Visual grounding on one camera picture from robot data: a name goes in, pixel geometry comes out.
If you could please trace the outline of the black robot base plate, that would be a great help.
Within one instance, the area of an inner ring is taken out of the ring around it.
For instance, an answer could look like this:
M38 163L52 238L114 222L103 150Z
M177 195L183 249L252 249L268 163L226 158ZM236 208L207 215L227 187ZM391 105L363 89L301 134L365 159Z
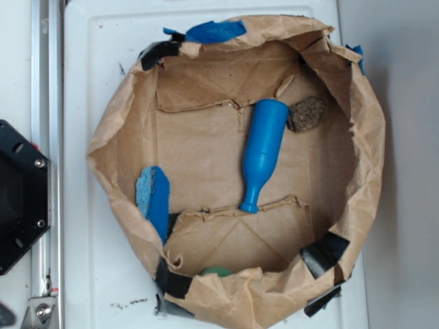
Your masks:
M49 228L50 161L1 120L1 275Z

